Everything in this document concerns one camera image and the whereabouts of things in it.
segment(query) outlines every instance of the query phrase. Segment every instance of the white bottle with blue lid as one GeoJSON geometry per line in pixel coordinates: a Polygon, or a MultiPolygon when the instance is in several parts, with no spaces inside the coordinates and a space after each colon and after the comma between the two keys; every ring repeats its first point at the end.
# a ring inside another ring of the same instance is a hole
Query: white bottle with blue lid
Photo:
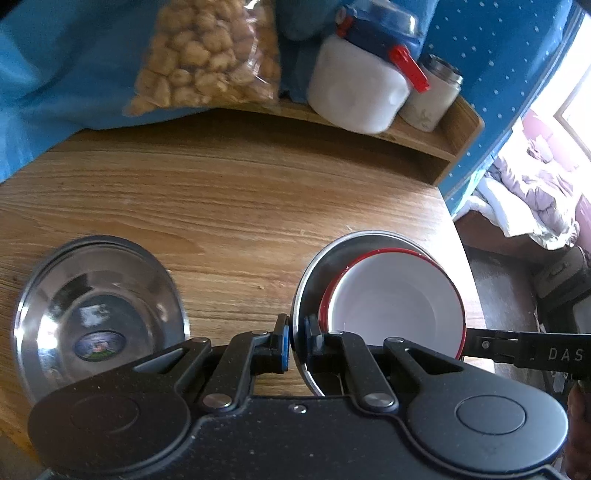
{"type": "Polygon", "coordinates": [[[388,0],[367,5],[337,13],[337,33],[320,49],[308,102],[338,127],[378,134],[392,124],[412,87],[424,92],[429,85],[408,50],[419,42],[416,17],[388,0]]]}

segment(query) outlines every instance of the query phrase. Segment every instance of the red rim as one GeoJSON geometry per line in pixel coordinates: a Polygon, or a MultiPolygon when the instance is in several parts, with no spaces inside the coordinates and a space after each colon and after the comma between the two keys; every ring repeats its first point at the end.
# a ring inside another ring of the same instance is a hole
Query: red rim
{"type": "Polygon", "coordinates": [[[377,250],[372,250],[371,252],[368,252],[366,254],[361,255],[360,257],[357,257],[349,265],[347,265],[345,267],[345,269],[339,275],[337,275],[335,278],[333,278],[333,280],[329,283],[329,286],[326,287],[326,290],[324,291],[324,295],[322,295],[322,300],[320,301],[320,307],[318,309],[318,322],[320,324],[320,329],[323,332],[327,332],[329,329],[329,325],[328,325],[329,304],[330,304],[330,300],[332,299],[332,295],[335,292],[335,288],[338,285],[338,283],[341,281],[341,278],[343,278],[343,276],[352,267],[357,265],[362,260],[365,260],[366,258],[369,258],[369,257],[373,257],[374,255],[390,254],[390,253],[413,255],[415,257],[421,258],[422,260],[424,260],[426,262],[429,262],[431,265],[436,267],[441,273],[443,273],[443,275],[445,275],[448,282],[453,287],[453,289],[457,295],[457,301],[460,303],[460,307],[462,308],[462,322],[463,322],[462,341],[460,342],[460,348],[456,354],[456,359],[459,360],[462,357],[462,351],[464,350],[464,343],[466,342],[466,310],[464,309],[464,302],[462,301],[462,297],[460,296],[460,292],[458,292],[455,283],[452,282],[452,279],[449,278],[449,275],[447,275],[445,270],[442,269],[437,263],[435,263],[429,257],[425,257],[425,255],[421,255],[413,250],[408,250],[406,248],[378,248],[377,250]]]}

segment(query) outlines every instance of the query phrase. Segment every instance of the human hand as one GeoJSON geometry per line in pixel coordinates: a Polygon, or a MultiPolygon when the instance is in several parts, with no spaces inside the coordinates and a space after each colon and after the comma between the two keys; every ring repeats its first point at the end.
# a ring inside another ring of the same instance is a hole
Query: human hand
{"type": "Polygon", "coordinates": [[[591,475],[591,423],[585,419],[585,397],[578,383],[569,394],[568,414],[569,439],[564,447],[566,474],[572,480],[587,480],[591,475]]]}

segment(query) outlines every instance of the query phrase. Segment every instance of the snack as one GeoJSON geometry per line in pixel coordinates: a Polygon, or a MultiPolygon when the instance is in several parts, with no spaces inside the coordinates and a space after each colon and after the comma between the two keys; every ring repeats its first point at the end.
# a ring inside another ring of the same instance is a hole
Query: snack
{"type": "Polygon", "coordinates": [[[272,0],[170,0],[155,29],[127,115],[277,100],[272,0]]]}

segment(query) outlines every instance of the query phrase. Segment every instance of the window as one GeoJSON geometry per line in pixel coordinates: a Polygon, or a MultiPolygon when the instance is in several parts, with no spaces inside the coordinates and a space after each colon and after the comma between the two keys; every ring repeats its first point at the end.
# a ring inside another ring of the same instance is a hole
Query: window
{"type": "Polygon", "coordinates": [[[591,66],[554,117],[591,159],[591,66]]]}

